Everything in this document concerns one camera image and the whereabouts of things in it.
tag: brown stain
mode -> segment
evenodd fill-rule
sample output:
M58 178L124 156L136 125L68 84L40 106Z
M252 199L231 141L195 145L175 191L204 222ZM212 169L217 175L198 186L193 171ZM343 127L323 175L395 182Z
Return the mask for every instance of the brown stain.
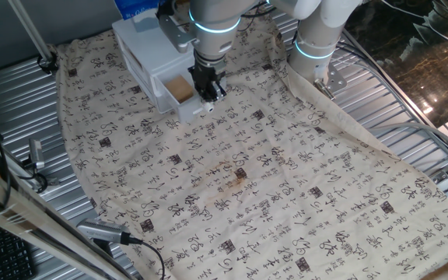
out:
M223 166L225 163L220 162L216 167L212 168L212 170L215 170L221 166ZM240 191L241 189L244 188L244 186L246 185L245 180L246 178L237 178L236 174L234 173L233 170L230 170L227 174L226 173L222 173L222 176L220 177L220 179L222 180L222 177L224 177L225 175L231 175L232 177L234 177L231 182L233 183L230 187L226 186L225 183L227 182L222 182L222 184L220 185L221 188L224 190L223 192L218 192L215 196L210 197L210 198L206 198L205 199L205 206L206 207L210 207L211 205L214 205L215 201L218 200L226 200L228 199L229 201L235 201L236 199L233 198L233 193L236 193L238 191Z

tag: metal bar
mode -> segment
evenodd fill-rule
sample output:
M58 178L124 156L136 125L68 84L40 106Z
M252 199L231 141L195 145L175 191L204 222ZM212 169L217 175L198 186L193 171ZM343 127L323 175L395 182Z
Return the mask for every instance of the metal bar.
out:
M343 35L347 37L351 44L357 47L363 54L365 54L382 73L386 80L392 85L392 87L397 91L395 97L398 98L407 109L412 112L414 117L434 128L433 123L419 110L419 108L412 102L412 100L402 91L402 89L397 85L396 82L373 60L373 58L361 47L359 43L354 39L354 37L345 29L343 29Z
M37 31L37 28L34 26L32 20L27 14L27 11L25 10L25 8L23 8L22 2L20 0L8 0L8 2L12 6L16 16L19 17L20 22L29 34L30 39L33 41L36 49L39 51L40 56L46 63L52 62L53 56L51 55L50 50L47 49L43 37L39 34L39 31Z
M61 256L57 255L57 257L94 278L106 279L103 272L98 274L98 271L89 268L90 264L101 268L115 279L133 279L111 257L107 256L99 247L90 243L75 228L77 234L73 234L72 226L54 209L51 209L42 198L30 190L25 181L18 177L15 177L15 180L19 186L18 191L13 190L11 192L8 208L0 212L0 226L3 229L22 237L25 237L24 233L35 233L34 236L36 236L36 234L39 234L37 230L41 231L41 236L49 236L48 239L56 240L56 246L51 246L68 248L62 250L63 254ZM6 184L0 178L0 203L5 197L5 188ZM67 254L68 250L71 250L73 254Z

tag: metal rod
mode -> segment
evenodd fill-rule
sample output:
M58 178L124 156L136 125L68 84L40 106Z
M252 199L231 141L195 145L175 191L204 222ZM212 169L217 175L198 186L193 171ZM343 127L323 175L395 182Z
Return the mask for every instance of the metal rod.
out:
M22 2L20 0L8 0L8 2L12 6L16 16L19 17L20 22L29 34L30 39L39 51L40 56L44 59L44 62L46 64L52 62L53 56L51 55L50 50L47 49L43 37L39 34L39 31L37 31L37 28L34 26L32 20L27 14L27 11L23 8Z

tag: metal slat surface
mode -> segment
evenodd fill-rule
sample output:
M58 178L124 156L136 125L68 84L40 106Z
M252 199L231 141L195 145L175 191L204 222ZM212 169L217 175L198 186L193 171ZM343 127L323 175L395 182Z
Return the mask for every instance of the metal slat surface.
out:
M76 225L84 218L97 218L89 199L75 176L65 151L58 125L57 91L54 77L46 75L35 59L0 71L0 133L3 145L17 159L29 155L29 138L41 140L46 166L39 170L56 177L60 186L48 187L40 196ZM137 275L118 245L112 246L115 260ZM91 279L37 247L32 248L38 279Z

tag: cloth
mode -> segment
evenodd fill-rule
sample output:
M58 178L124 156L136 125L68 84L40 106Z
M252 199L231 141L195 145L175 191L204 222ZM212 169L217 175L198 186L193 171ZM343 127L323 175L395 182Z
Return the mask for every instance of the cloth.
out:
M156 111L112 31L57 51L79 183L166 278L418 279L448 261L446 195L289 68L270 18L238 33L227 97L190 124ZM152 251L123 250L160 278Z

